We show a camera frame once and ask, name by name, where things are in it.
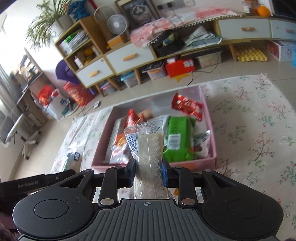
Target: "gray ribbed panel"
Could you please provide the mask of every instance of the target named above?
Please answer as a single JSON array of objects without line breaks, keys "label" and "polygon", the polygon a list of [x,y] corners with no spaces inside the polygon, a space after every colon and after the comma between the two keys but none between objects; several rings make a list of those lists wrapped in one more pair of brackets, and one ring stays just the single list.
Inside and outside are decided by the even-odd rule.
[{"label": "gray ribbed panel", "polygon": [[99,211],[89,227],[63,241],[232,241],[210,230],[196,211],[179,208],[173,200],[149,202],[146,206],[146,200],[122,200],[116,208]]}]

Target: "red snack package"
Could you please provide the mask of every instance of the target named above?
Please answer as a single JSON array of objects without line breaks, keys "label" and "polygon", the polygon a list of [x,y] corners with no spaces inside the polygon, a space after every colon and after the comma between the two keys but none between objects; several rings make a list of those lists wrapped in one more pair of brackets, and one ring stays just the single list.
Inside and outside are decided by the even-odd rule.
[{"label": "red snack package", "polygon": [[130,109],[128,112],[128,116],[126,117],[126,121],[123,125],[123,128],[135,126],[141,124],[145,121],[144,116],[139,117],[133,109]]},{"label": "red snack package", "polygon": [[198,121],[202,120],[202,104],[188,97],[176,93],[172,101],[172,108],[187,115],[194,115]]}]

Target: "egg carton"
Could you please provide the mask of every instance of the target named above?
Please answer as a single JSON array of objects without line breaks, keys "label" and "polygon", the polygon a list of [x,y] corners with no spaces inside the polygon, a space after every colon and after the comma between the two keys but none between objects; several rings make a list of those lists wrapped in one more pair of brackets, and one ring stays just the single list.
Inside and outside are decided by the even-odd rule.
[{"label": "egg carton", "polygon": [[251,46],[236,47],[235,54],[240,62],[267,61],[267,57],[261,50]]}]

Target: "framed picture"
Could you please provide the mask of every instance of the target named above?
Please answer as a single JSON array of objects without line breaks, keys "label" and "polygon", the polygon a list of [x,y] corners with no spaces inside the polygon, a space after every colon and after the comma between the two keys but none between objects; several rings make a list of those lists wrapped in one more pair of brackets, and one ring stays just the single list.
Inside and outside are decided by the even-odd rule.
[{"label": "framed picture", "polygon": [[117,0],[115,2],[121,12],[127,16],[132,29],[159,19],[150,0]]}]

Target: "yellow star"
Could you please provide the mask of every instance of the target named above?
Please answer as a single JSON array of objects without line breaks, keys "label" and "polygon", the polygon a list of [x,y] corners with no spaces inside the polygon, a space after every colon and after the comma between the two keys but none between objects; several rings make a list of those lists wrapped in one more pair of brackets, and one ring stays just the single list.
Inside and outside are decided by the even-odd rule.
[{"label": "yellow star", "polygon": [[171,77],[170,79],[176,79],[177,82],[180,82],[184,77],[190,77],[191,74],[180,74],[180,75],[177,75],[175,77]]}]

